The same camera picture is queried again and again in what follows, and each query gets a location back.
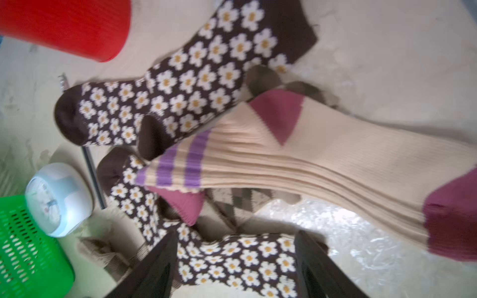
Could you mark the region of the green plastic basket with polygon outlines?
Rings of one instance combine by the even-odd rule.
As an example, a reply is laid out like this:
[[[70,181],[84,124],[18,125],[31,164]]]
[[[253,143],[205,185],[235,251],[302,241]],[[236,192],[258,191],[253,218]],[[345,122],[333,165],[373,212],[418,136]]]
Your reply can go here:
[[[35,223],[25,197],[2,197],[1,297],[63,298],[74,280],[63,248]]]

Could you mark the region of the beige magenta toe sock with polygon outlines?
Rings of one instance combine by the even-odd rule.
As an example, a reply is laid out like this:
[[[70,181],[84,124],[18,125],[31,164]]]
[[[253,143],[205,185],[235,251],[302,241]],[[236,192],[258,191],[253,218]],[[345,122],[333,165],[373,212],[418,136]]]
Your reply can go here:
[[[274,89],[140,170],[154,190],[265,188],[323,199],[442,257],[477,259],[477,148]]]

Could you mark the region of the brown argyle sock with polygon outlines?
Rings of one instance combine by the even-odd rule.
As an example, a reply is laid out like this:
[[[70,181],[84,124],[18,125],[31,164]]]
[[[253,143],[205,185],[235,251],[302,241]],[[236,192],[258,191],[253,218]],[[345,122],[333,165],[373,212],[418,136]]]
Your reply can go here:
[[[206,194],[235,228],[246,223],[269,202],[282,200],[293,205],[301,200],[298,194],[261,188],[215,188],[207,189]]]

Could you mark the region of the brown floral sock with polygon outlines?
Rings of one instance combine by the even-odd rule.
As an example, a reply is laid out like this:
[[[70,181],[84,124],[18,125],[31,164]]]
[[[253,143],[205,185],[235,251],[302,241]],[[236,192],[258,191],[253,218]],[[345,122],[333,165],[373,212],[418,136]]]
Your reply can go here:
[[[184,46],[129,81],[67,89],[54,118],[73,144],[153,160],[239,101],[254,65],[285,72],[318,41],[300,1],[223,1]]]
[[[226,235],[206,241],[181,219],[163,214],[166,202],[135,185],[145,163],[132,151],[116,147],[97,167],[99,182],[111,202],[134,223],[151,250],[169,232],[178,234],[175,281],[195,286],[223,284],[265,298],[299,296],[294,238],[283,234]]]

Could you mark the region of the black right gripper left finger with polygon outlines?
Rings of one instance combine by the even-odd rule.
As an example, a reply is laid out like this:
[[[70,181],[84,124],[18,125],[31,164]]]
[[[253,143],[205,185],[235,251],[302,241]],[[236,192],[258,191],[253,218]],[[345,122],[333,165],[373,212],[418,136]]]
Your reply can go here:
[[[176,272],[178,235],[170,232],[109,294],[109,298],[168,298]]]

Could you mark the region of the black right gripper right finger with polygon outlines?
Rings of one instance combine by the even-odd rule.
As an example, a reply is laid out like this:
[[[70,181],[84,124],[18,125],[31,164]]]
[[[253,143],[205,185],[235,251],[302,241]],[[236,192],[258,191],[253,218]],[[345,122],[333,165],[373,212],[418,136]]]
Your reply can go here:
[[[328,246],[307,232],[295,233],[298,292],[301,298],[368,298],[328,256]]]

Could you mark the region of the small white alarm clock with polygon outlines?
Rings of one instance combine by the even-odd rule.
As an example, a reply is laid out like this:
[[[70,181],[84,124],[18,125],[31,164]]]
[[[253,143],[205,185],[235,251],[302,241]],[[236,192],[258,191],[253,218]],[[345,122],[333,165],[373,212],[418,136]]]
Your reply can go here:
[[[29,181],[28,211],[49,237],[71,234],[93,213],[93,197],[79,172],[66,163],[51,163]]]

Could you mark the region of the red pencil cup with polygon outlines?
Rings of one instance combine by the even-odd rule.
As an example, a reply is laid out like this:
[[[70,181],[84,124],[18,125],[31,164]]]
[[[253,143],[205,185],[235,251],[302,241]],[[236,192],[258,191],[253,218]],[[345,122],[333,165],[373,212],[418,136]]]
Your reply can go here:
[[[131,1],[1,1],[1,35],[97,62],[123,49]]]

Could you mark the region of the beige purple striped sock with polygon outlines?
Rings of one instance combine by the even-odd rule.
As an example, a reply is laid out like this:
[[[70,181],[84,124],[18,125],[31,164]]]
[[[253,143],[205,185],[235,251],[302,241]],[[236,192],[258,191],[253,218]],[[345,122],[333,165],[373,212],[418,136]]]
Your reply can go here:
[[[206,195],[203,191],[170,191],[152,186],[146,186],[145,188],[164,198],[188,226],[194,226],[196,224],[205,202]]]

